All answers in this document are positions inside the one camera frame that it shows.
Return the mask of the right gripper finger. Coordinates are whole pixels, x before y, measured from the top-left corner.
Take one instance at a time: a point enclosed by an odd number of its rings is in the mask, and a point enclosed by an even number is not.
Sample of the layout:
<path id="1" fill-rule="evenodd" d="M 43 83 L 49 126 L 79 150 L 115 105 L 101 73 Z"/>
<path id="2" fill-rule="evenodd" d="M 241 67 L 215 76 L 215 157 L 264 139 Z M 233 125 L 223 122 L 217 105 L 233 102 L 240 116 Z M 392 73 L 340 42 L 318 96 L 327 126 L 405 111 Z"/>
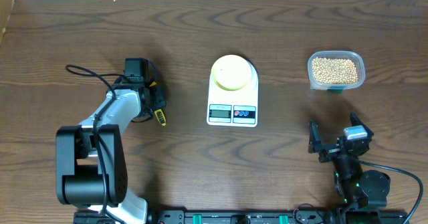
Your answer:
<path id="1" fill-rule="evenodd" d="M 309 153 L 320 152 L 320 149 L 322 146 L 322 140 L 318 133 L 318 125 L 315 123 L 315 121 L 311 120 L 309 122 L 309 129 L 310 129 L 310 139 L 308 143 L 308 152 Z"/>
<path id="2" fill-rule="evenodd" d="M 350 122 L 351 122 L 352 126 L 362 126 L 365 129 L 365 131 L 367 132 L 368 137 L 374 136 L 373 131 L 360 120 L 360 118 L 356 115 L 355 112 L 350 113 Z"/>

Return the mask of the yellow measuring scoop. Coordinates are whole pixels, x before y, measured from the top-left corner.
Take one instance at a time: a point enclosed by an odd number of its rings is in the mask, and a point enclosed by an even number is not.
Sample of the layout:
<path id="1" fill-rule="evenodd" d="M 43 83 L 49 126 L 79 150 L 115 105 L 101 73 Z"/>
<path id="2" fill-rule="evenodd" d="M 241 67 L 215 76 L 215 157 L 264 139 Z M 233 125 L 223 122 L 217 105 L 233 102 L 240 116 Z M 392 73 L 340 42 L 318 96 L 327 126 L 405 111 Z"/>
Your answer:
<path id="1" fill-rule="evenodd" d="M 159 85 L 155 81 L 151 82 L 149 89 L 153 96 L 152 111 L 156 116 L 156 119 L 158 120 L 158 122 L 162 126 L 165 126 L 167 124 L 167 120 L 165 117 L 165 113 L 163 112 L 163 109 L 166 107 L 167 102 L 165 100 L 164 94 L 161 88 L 159 87 Z"/>

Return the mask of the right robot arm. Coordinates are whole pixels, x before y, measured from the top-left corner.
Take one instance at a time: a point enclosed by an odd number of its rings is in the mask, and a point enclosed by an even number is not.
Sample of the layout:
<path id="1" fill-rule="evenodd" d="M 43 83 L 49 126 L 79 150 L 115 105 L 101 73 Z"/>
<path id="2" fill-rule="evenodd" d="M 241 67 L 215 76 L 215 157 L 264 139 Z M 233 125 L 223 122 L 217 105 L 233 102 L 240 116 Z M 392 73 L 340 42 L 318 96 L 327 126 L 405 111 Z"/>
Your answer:
<path id="1" fill-rule="evenodd" d="M 351 126 L 343 130 L 334 144 L 324 144 L 318 125 L 313 120 L 309 123 L 308 152 L 317 153 L 319 162 L 331 162 L 334 166 L 335 188 L 346 205 L 333 211 L 332 216 L 342 223 L 386 207 L 391 184 L 385 173 L 363 171 L 358 158 L 369 150 L 374 133 L 354 112 L 350 122 Z"/>

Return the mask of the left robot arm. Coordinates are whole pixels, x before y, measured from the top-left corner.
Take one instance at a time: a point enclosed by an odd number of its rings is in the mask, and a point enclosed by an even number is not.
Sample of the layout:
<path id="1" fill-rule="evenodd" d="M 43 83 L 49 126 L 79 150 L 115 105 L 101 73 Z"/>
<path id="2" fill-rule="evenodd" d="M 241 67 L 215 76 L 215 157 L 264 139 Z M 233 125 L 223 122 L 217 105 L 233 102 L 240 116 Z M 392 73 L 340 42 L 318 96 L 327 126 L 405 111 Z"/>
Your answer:
<path id="1" fill-rule="evenodd" d="M 56 193 L 78 208 L 74 223 L 159 223 L 159 213 L 128 188 L 122 135 L 135 118 L 150 120 L 165 105 L 154 80 L 116 81 L 91 116 L 57 131 Z"/>

